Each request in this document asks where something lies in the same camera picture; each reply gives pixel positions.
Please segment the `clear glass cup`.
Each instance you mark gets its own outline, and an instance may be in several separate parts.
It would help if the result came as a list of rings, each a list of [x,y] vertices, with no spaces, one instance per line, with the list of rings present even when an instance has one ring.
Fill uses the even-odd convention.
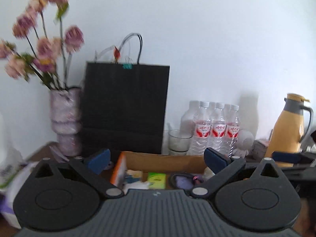
[[[168,123],[168,151],[171,156],[185,156],[190,148],[192,134],[173,129]]]

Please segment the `red cardboard box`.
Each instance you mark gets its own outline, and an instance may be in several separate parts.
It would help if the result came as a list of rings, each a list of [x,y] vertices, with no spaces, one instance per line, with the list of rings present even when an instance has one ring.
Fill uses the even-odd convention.
[[[110,183],[120,187],[127,170],[143,173],[197,173],[203,174],[207,166],[202,156],[168,156],[124,151],[114,167]]]

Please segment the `yellow thermos jug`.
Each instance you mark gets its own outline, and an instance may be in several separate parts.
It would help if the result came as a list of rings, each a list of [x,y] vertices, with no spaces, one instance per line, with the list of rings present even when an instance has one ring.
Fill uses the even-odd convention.
[[[285,106],[272,130],[265,157],[271,158],[273,152],[282,154],[299,153],[302,142],[310,135],[313,123],[313,109],[305,106],[308,99],[301,95],[288,93]]]

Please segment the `purple knitted cloth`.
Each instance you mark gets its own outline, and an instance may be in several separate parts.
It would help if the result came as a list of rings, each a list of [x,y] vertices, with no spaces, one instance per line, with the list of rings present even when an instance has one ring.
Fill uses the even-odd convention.
[[[177,189],[189,190],[194,187],[193,179],[185,176],[176,176],[174,183]]]

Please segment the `white plastic jug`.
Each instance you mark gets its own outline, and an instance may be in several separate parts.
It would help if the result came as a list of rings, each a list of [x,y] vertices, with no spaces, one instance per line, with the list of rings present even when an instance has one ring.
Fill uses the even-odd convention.
[[[3,115],[1,115],[0,122],[0,186],[2,192],[19,172],[20,166],[24,160],[21,153],[16,150],[12,144],[10,133],[4,121]]]

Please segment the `left water bottle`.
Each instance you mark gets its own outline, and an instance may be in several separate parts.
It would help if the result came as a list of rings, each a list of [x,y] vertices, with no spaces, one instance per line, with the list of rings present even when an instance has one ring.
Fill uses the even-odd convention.
[[[193,117],[194,130],[188,151],[189,155],[201,156],[204,154],[208,138],[211,134],[212,123],[208,113],[209,102],[201,101],[200,107]]]

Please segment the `white astronaut figurine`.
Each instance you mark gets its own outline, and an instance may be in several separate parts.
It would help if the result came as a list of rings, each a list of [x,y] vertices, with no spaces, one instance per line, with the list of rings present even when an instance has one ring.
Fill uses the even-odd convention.
[[[249,155],[254,143],[254,136],[247,130],[240,130],[232,152],[234,156],[245,158]]]

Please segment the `green small packet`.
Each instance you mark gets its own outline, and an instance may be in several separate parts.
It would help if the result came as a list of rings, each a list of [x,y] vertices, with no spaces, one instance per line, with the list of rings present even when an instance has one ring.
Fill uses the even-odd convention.
[[[149,189],[165,189],[166,188],[166,174],[149,172],[147,181],[149,182]]]

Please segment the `purple tissue pack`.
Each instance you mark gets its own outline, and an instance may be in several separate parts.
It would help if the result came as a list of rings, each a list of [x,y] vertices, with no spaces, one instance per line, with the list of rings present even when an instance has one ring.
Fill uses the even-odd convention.
[[[38,162],[29,163],[16,174],[5,191],[4,200],[1,201],[1,215],[15,229],[21,229],[21,226],[13,211],[14,199],[37,164]]]

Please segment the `black paper bag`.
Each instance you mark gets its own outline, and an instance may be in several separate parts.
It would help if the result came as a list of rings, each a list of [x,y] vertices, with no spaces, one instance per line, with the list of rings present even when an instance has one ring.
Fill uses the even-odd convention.
[[[142,36],[131,33],[114,48],[113,62],[101,62],[102,55],[96,54],[86,64],[79,133],[86,154],[102,148],[161,153],[170,67],[120,63],[120,52],[132,37],[143,45]]]

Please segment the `right water bottle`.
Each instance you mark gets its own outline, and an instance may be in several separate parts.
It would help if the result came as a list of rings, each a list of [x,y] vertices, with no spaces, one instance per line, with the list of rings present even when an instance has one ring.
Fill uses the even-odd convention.
[[[239,106],[231,105],[230,111],[227,118],[227,126],[226,126],[226,148],[227,155],[230,157],[234,150],[234,145],[237,142],[239,129],[240,129],[240,117],[239,117]]]

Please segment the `dried rose bouquet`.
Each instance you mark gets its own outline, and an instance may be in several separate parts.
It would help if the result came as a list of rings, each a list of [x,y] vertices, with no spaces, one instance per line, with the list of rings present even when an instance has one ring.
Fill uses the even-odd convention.
[[[47,32],[44,10],[48,5],[57,9],[54,22],[59,25],[58,36]],[[26,40],[31,50],[22,53],[14,43],[1,40],[1,59],[7,61],[4,70],[9,77],[29,81],[34,75],[49,90],[69,90],[72,56],[84,45],[84,34],[76,25],[63,28],[68,9],[69,0],[29,0],[16,18],[12,34],[17,40]]]

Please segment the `water bottle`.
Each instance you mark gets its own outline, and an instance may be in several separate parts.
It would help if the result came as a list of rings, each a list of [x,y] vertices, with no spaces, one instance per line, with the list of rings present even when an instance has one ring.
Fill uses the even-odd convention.
[[[226,148],[227,155],[230,157],[234,150],[234,145],[237,142],[239,129],[240,129],[240,117],[239,117],[239,106],[231,105],[230,111],[227,118],[227,126],[226,126]]]
[[[215,110],[211,114],[212,131],[209,146],[220,152],[223,148],[223,138],[226,132],[226,119],[224,116],[224,103],[216,103]]]
[[[200,107],[193,117],[194,130],[188,151],[189,155],[201,156],[204,154],[208,138],[211,134],[212,123],[208,113],[209,102],[201,101]]]

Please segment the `middle water bottle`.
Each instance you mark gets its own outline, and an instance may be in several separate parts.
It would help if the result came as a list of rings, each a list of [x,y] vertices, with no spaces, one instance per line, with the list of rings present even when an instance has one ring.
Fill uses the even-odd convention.
[[[212,131],[209,146],[220,152],[223,148],[223,138],[226,132],[226,119],[224,116],[224,103],[216,103],[215,110],[211,114]]]

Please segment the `large frosted plastic bottle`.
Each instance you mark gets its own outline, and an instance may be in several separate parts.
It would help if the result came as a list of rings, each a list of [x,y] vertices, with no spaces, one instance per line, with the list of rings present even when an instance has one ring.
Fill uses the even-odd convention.
[[[195,118],[200,107],[199,101],[190,101],[189,109],[181,117],[180,135],[181,137],[189,137],[193,135],[195,128]]]

